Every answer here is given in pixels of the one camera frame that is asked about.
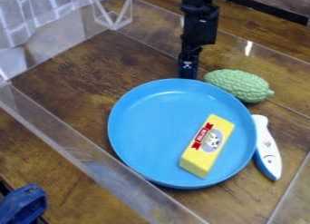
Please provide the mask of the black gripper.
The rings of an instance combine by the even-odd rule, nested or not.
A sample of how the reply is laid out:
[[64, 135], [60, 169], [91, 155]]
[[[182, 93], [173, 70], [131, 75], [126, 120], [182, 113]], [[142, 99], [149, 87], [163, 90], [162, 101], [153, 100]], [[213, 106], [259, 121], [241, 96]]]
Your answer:
[[219, 7], [214, 0], [182, 0], [181, 10], [185, 13], [182, 53], [178, 56], [178, 76], [197, 79], [201, 48], [215, 44]]

